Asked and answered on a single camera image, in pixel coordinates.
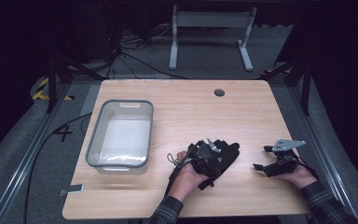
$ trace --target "hand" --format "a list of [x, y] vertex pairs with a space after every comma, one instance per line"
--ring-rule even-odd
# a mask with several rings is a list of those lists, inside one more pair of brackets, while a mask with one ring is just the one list
[[302, 189], [307, 185], [317, 181], [315, 176], [313, 176], [310, 171], [302, 165], [298, 165], [292, 173], [276, 175], [275, 177], [288, 180], [295, 184], [299, 189]]
[[[177, 159], [182, 160], [186, 153], [185, 151], [178, 152]], [[183, 202], [191, 191], [196, 189], [200, 183], [208, 178], [206, 175], [198, 174], [190, 163], [186, 164], [173, 181], [168, 195]]]

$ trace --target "wooden table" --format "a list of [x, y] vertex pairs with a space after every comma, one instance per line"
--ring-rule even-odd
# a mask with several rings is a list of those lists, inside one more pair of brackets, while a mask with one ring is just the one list
[[[214, 94], [225, 92], [223, 97]], [[148, 100], [154, 105], [147, 171], [143, 175], [102, 175], [87, 165], [85, 153], [101, 105], [109, 99]], [[240, 144], [240, 156], [214, 183], [185, 201], [181, 217], [307, 214], [299, 190], [267, 178], [253, 163], [276, 161], [263, 146], [291, 139], [269, 84], [253, 80], [108, 80], [102, 83], [75, 169], [63, 216], [83, 218], [150, 217], [174, 168], [167, 154], [211, 138]]]

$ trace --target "tape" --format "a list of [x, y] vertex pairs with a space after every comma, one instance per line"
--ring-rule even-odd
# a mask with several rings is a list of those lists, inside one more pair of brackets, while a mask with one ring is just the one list
[[[50, 98], [48, 97], [48, 95], [43, 95], [43, 89], [45, 89], [46, 85], [48, 84], [48, 77], [45, 77], [42, 82], [40, 83], [39, 87], [36, 90], [36, 93], [34, 94], [33, 99], [34, 100], [49, 100]], [[71, 101], [71, 100], [75, 100], [75, 96], [74, 95], [67, 95], [65, 96], [65, 98], [63, 100], [67, 100], [67, 101]]]

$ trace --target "metal stand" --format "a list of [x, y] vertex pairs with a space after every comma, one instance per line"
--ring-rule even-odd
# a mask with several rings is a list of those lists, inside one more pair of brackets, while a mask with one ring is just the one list
[[77, 70], [82, 73], [92, 77], [96, 80], [105, 80], [107, 77], [101, 77], [93, 71], [89, 70], [87, 67], [77, 63], [69, 58], [66, 58], [61, 55], [55, 55], [51, 58], [48, 68], [48, 111], [50, 113], [53, 107], [57, 103], [57, 81], [56, 75], [60, 78], [62, 83], [69, 84], [72, 82], [74, 77], [72, 76], [71, 71], [68, 66], [72, 65]]
[[246, 49], [246, 43], [252, 30], [257, 8], [253, 7], [251, 12], [193, 12], [178, 11], [177, 5], [173, 6], [172, 13], [172, 47], [170, 58], [170, 69], [176, 69], [178, 54], [178, 26], [187, 27], [240, 27], [245, 28], [242, 40], [238, 41], [243, 63], [246, 71], [253, 71], [252, 63]]
[[284, 81], [287, 87], [295, 87], [298, 81], [303, 77], [303, 89], [301, 95], [301, 106], [304, 113], [308, 116], [310, 114], [308, 110], [309, 98], [310, 98], [310, 62], [308, 60], [294, 60], [290, 63], [281, 65], [280, 67], [272, 71], [264, 71], [264, 76], [260, 77], [261, 80], [269, 80], [272, 77], [279, 75], [280, 73], [292, 68], [289, 76]]

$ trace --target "clear plastic bin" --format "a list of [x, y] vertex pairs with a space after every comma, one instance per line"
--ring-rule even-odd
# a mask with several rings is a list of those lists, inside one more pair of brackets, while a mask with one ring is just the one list
[[154, 108], [143, 100], [105, 102], [86, 162], [101, 173], [139, 175], [147, 169]]

